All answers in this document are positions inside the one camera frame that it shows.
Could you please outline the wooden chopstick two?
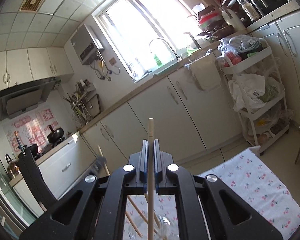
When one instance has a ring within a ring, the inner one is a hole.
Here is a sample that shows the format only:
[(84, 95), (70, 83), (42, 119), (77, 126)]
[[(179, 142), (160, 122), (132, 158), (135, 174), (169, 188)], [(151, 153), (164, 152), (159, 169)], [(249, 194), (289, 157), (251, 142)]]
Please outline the wooden chopstick two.
[(148, 120), (148, 167), (147, 167), (147, 193), (148, 193), (148, 240), (154, 239), (154, 119)]

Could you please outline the wooden chopstick three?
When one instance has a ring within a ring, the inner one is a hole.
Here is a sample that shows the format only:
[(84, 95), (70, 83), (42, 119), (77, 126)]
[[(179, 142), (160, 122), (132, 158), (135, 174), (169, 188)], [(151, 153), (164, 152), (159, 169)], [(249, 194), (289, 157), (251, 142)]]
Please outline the wooden chopstick three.
[(102, 153), (102, 150), (101, 150), (101, 148), (100, 148), (99, 145), (97, 146), (97, 149), (98, 149), (99, 155), (101, 156), (101, 159), (102, 159), (101, 163), (103, 164), (103, 168), (105, 170), (105, 173), (106, 173), (107, 176), (109, 176), (110, 172), (109, 172), (109, 169), (108, 169), (107, 164), (106, 164), (106, 159), (105, 159), (105, 157), (104, 157), (104, 155)]

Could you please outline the chrome kitchen faucet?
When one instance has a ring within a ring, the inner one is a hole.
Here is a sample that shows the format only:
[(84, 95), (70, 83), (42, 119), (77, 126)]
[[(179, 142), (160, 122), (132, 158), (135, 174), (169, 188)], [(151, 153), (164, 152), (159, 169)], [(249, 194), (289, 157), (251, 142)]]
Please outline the chrome kitchen faucet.
[(182, 57), (172, 48), (172, 46), (162, 37), (154, 38), (149, 42), (149, 47), (160, 56), (163, 56), (166, 60), (176, 60), (177, 62), (182, 60)]

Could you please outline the metal kettle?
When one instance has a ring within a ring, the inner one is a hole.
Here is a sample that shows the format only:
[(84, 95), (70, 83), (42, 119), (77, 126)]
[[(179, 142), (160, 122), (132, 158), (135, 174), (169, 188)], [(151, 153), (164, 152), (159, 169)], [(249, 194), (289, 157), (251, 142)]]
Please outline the metal kettle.
[(13, 160), (8, 154), (5, 154), (6, 161), (8, 163), (7, 167), (7, 174), (9, 178), (12, 180), (14, 179), (17, 175), (21, 174), (19, 170), (19, 166), (17, 164), (17, 161)]

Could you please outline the black pan front burner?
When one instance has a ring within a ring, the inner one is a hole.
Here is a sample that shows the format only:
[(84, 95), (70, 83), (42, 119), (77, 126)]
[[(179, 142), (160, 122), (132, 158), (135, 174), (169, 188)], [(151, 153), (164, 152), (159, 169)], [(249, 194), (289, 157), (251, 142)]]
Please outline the black pan front burner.
[(39, 150), (38, 150), (38, 145), (37, 144), (32, 144), (32, 145), (24, 145), (23, 149), (26, 150), (27, 148), (30, 149), (30, 152), (32, 154), (32, 156), (34, 157), (35, 160), (37, 160), (40, 155), (39, 155)]

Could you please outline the black wok on stove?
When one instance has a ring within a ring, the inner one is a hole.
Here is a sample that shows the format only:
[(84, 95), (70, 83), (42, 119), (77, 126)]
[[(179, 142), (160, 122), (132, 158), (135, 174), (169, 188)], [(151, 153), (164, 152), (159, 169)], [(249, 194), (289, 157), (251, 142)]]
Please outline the black wok on stove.
[(64, 130), (61, 127), (53, 129), (53, 127), (49, 125), (48, 128), (51, 131), (50, 134), (46, 137), (49, 143), (57, 144), (65, 139)]

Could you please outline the range hood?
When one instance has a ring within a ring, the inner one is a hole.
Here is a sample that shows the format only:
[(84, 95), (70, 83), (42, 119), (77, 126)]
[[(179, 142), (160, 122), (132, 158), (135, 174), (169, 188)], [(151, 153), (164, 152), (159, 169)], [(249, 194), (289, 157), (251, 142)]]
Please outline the range hood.
[(48, 77), (15, 85), (0, 91), (0, 121), (29, 112), (46, 102), (51, 91), (58, 88), (61, 78)]

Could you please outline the green dish soap bottle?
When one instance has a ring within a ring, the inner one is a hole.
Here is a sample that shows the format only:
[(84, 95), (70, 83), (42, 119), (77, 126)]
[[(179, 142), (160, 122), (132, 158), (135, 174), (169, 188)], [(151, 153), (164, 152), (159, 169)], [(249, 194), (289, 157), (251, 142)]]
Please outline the green dish soap bottle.
[(162, 62), (160, 61), (160, 59), (157, 57), (157, 55), (154, 55), (154, 60), (157, 64), (157, 66), (160, 68), (162, 66)]

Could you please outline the white hanging trash bin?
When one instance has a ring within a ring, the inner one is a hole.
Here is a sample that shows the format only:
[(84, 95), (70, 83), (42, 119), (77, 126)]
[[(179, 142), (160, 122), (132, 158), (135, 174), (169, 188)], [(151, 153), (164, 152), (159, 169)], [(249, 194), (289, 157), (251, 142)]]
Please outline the white hanging trash bin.
[(184, 66), (187, 80), (201, 91), (210, 92), (219, 87), (221, 77), (215, 65), (216, 57), (209, 49), (206, 54)]

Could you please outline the white plastic bag in cart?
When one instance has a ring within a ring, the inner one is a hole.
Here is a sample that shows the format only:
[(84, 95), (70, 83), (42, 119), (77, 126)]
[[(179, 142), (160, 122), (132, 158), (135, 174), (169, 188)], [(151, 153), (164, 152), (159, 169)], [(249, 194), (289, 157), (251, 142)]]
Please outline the white plastic bag in cart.
[(230, 94), (235, 102), (233, 110), (239, 112), (248, 105), (251, 111), (255, 111), (266, 105), (260, 97), (266, 92), (265, 77), (256, 74), (241, 74), (228, 81)]

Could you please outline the white rolling utility cart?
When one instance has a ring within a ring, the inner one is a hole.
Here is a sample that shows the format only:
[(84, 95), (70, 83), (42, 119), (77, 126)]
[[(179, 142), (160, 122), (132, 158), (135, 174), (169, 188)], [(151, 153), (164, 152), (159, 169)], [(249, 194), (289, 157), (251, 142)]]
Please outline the white rolling utility cart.
[(215, 63), (228, 84), (243, 137), (263, 155), (290, 126), (279, 59), (264, 38), (249, 35), (221, 39), (218, 51)]

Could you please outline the stacked bowls and plates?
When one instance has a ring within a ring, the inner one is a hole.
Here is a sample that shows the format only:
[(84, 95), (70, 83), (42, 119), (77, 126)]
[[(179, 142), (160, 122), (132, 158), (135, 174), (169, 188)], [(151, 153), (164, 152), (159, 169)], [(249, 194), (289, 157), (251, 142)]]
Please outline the stacked bowls and plates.
[(232, 25), (228, 25), (221, 12), (210, 5), (197, 13), (198, 27), (201, 30), (197, 37), (207, 37), (212, 43), (235, 33)]

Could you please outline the white plastic jug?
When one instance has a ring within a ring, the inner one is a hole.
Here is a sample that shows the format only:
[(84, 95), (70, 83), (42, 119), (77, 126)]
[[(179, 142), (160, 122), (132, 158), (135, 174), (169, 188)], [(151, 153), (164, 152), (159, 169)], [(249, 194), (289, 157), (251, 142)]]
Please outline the white plastic jug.
[(222, 17), (228, 25), (232, 25), (235, 31), (241, 31), (245, 29), (244, 24), (234, 11), (227, 7), (222, 7)]

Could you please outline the wall utensil rack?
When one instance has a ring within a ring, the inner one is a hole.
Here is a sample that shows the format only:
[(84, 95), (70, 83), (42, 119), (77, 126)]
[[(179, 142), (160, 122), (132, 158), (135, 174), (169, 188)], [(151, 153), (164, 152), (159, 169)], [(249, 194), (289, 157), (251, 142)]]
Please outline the wall utensil rack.
[(75, 87), (63, 100), (70, 104), (75, 123), (83, 127), (101, 113), (100, 98), (94, 84), (87, 79), (78, 81)]

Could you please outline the grey wall water heater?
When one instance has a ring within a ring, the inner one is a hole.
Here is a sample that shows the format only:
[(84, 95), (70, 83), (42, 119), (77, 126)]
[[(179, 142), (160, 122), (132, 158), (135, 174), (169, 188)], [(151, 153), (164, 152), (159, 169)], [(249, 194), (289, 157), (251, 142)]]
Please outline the grey wall water heater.
[(100, 52), (104, 50), (104, 47), (91, 26), (86, 24), (80, 26), (70, 41), (81, 64), (89, 65), (102, 59)]

